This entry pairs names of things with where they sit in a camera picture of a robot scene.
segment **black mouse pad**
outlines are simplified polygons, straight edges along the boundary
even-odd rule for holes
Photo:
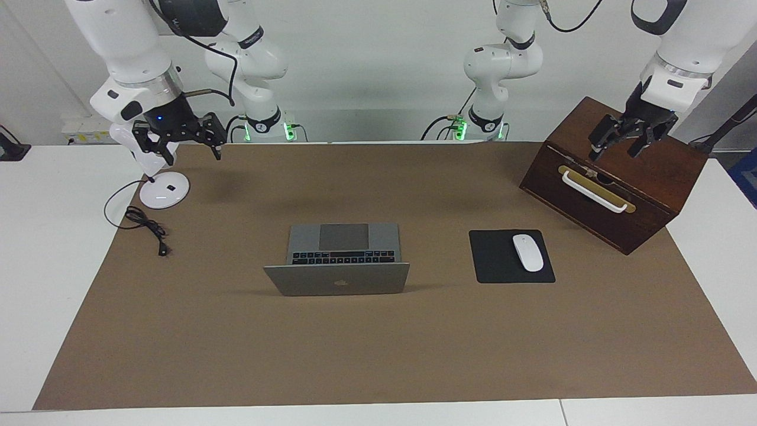
[[[512,236],[525,233],[536,241],[544,258],[544,268],[528,272],[520,262]],[[469,232],[476,280],[482,284],[554,283],[550,256],[538,230],[472,230]]]

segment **white mouse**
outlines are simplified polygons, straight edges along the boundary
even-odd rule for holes
[[[539,246],[536,241],[524,233],[512,236],[512,243],[516,246],[518,257],[528,272],[539,272],[544,268],[544,259],[541,257]]]

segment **table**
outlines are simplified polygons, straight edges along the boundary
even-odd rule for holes
[[[32,406],[114,235],[115,229],[101,219],[101,204],[139,175],[129,153],[119,146],[37,147],[22,163],[0,168],[0,258],[21,259],[4,280],[8,284],[0,288],[0,376],[6,377],[0,385],[0,411],[22,412]],[[11,176],[26,184],[11,188]],[[131,195],[115,200],[113,215],[123,211]],[[702,226],[716,218],[717,227]],[[750,328],[757,324],[757,288],[750,284],[757,271],[751,254],[757,245],[755,219],[757,211],[712,160],[684,212],[668,227],[753,374],[757,338]],[[21,413],[0,415],[0,424],[94,424],[104,418],[111,423],[203,424],[222,418],[231,424],[269,424],[266,419],[272,415],[280,424],[326,419],[338,424],[359,415],[364,423],[375,424],[438,416],[437,424],[459,424],[461,418],[467,424],[655,424],[655,418],[660,424],[672,419],[711,424],[714,418],[746,425],[757,421],[757,396]]]

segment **desk lamp base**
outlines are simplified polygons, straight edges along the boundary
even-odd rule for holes
[[[167,171],[154,177],[154,182],[142,185],[139,199],[155,210],[173,207],[189,193],[189,179],[181,173]]]

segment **black stand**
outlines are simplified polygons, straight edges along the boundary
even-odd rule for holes
[[[4,134],[0,133],[0,148],[5,152],[3,155],[0,155],[0,161],[21,161],[32,146],[13,143]]]

